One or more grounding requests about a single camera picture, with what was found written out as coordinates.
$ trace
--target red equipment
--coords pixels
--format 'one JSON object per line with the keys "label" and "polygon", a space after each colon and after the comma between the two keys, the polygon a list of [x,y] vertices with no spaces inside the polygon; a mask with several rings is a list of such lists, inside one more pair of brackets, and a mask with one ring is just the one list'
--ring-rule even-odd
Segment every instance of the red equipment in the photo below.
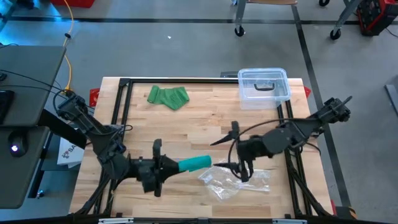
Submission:
{"label": "red equipment", "polygon": [[379,35],[398,16],[395,0],[363,0],[357,9],[362,35]]}
{"label": "red equipment", "polygon": [[[50,0],[52,4],[66,6],[64,0]],[[70,7],[91,7],[95,0],[67,0]]]}

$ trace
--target black handle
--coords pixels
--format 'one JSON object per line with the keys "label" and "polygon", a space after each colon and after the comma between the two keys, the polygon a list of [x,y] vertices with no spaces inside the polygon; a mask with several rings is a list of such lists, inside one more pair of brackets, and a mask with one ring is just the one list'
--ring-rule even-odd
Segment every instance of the black handle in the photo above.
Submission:
{"label": "black handle", "polygon": [[258,88],[257,84],[254,84],[254,88],[258,91],[270,91],[275,89],[275,83],[272,84],[272,87],[264,87],[264,88]]}

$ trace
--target yellow cable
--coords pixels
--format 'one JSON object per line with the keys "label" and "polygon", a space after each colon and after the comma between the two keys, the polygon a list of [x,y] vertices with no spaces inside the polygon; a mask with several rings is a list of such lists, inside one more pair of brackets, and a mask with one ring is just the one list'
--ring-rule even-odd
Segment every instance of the yellow cable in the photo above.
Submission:
{"label": "yellow cable", "polygon": [[[75,21],[74,21],[74,19],[73,19],[73,13],[72,13],[72,10],[70,9],[70,6],[69,6],[67,0],[63,0],[63,1],[64,1],[65,4],[67,5],[67,8],[68,8],[68,10],[69,10],[70,17],[71,17],[71,19],[72,19],[72,23],[70,24],[70,29],[69,29],[69,31],[68,31],[68,34],[70,35],[70,34],[72,33],[73,25],[74,25]],[[68,40],[69,40],[69,38],[68,38],[68,37],[65,37],[65,40],[63,41],[63,46],[64,46],[64,47],[67,46]],[[71,83],[71,81],[72,81],[72,65],[70,64],[69,58],[68,58],[68,56],[67,56],[66,54],[65,54],[64,57],[65,57],[65,59],[67,60],[67,63],[68,63],[68,66],[69,66],[69,80],[68,80],[68,84],[66,85],[65,89],[66,89],[66,90],[71,90],[71,88],[70,88],[70,83]]]}

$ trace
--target teal handle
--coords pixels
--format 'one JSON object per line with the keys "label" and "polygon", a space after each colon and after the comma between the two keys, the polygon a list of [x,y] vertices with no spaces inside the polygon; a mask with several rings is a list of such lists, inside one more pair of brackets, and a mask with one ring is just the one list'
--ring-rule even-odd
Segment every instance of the teal handle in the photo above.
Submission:
{"label": "teal handle", "polygon": [[210,156],[198,156],[178,162],[178,169],[180,172],[186,170],[192,172],[210,166],[211,166]]}

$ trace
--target blue light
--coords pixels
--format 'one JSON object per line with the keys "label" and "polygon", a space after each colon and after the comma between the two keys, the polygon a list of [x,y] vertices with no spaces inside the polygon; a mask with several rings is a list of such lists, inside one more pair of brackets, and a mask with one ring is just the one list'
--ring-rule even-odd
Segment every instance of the blue light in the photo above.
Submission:
{"label": "blue light", "polygon": [[13,150],[14,152],[18,151],[18,146],[12,146],[11,150]]}

